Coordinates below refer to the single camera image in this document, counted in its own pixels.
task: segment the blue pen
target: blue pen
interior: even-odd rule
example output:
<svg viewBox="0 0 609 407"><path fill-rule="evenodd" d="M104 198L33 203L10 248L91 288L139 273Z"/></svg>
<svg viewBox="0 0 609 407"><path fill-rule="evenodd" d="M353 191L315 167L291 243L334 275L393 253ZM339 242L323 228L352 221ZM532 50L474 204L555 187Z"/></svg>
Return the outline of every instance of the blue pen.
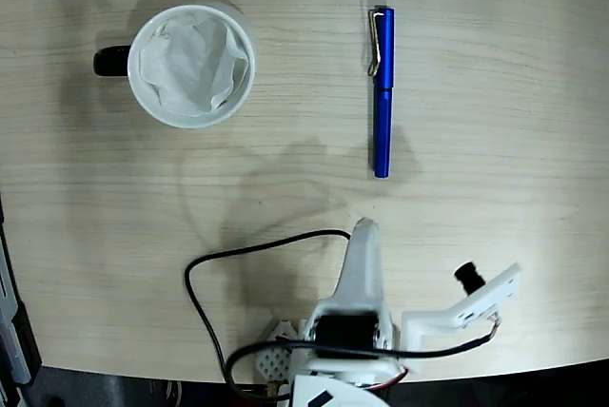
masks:
<svg viewBox="0 0 609 407"><path fill-rule="evenodd" d="M374 78L374 175L381 179L389 177L389 152L391 150L393 13L391 8L377 8L369 13L375 54L368 71L368 74Z"/></svg>

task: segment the white mug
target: white mug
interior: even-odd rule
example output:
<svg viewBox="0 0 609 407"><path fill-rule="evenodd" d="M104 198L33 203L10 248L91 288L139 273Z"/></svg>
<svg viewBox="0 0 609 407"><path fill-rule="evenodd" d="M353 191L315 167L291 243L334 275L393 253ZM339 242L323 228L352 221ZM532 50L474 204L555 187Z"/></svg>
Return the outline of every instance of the white mug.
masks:
<svg viewBox="0 0 609 407"><path fill-rule="evenodd" d="M160 104L156 90L145 82L140 74L140 52L165 22L179 14L194 11L218 16L229 25L246 51L249 66L241 85L235 88L217 109L197 117L189 117L167 110ZM127 76L137 102L159 122L178 128L204 128L219 124L244 103L254 83L257 52L253 28L240 12L223 3L205 2L176 6L159 12L140 28L131 46L113 46L98 50L93 58L93 70L98 76Z"/></svg>

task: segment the wooden table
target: wooden table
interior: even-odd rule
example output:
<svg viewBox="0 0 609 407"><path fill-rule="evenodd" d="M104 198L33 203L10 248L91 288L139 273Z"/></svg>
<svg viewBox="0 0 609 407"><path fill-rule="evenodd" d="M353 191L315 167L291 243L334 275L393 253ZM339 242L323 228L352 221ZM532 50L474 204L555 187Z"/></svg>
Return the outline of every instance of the wooden table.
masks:
<svg viewBox="0 0 609 407"><path fill-rule="evenodd" d="M412 379L609 357L609 0L221 0L256 29L256 83L230 120L182 130L91 58L191 1L0 1L0 191L47 365L220 380L187 262L362 216L381 226L396 322L460 300L463 262L524 271L491 344ZM365 73L381 3L398 19L386 181L368 167ZM302 242L196 271L225 351L307 317L343 255Z"/></svg>

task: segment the black mug handle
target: black mug handle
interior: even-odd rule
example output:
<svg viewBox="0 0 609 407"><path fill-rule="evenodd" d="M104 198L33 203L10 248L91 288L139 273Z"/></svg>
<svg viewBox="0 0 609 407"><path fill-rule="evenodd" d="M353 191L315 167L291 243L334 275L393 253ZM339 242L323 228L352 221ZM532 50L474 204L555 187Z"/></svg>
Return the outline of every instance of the black mug handle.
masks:
<svg viewBox="0 0 609 407"><path fill-rule="evenodd" d="M95 52L93 71L98 76L124 77L127 76L127 58L131 46L112 46Z"/></svg>

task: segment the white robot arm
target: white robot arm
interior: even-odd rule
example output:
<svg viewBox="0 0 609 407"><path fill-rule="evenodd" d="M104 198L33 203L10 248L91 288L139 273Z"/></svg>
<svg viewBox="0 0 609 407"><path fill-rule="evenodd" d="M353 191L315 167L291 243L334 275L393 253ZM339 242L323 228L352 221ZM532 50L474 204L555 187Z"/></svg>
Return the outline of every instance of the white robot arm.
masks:
<svg viewBox="0 0 609 407"><path fill-rule="evenodd" d="M484 283L468 263L456 276L469 296L443 311L404 312L402 336L395 339L383 297L379 227L362 219L351 235L334 294L317 303L300 339L344 348L422 351L425 336L458 333L478 319L495 322L492 337L501 322L497 307L518 290L521 269L514 264ZM291 393L293 407L380 407L386 404L370 391L403 378L407 371L420 372L421 360L350 359L331 351L295 349L289 362L290 383L280 393Z"/></svg>

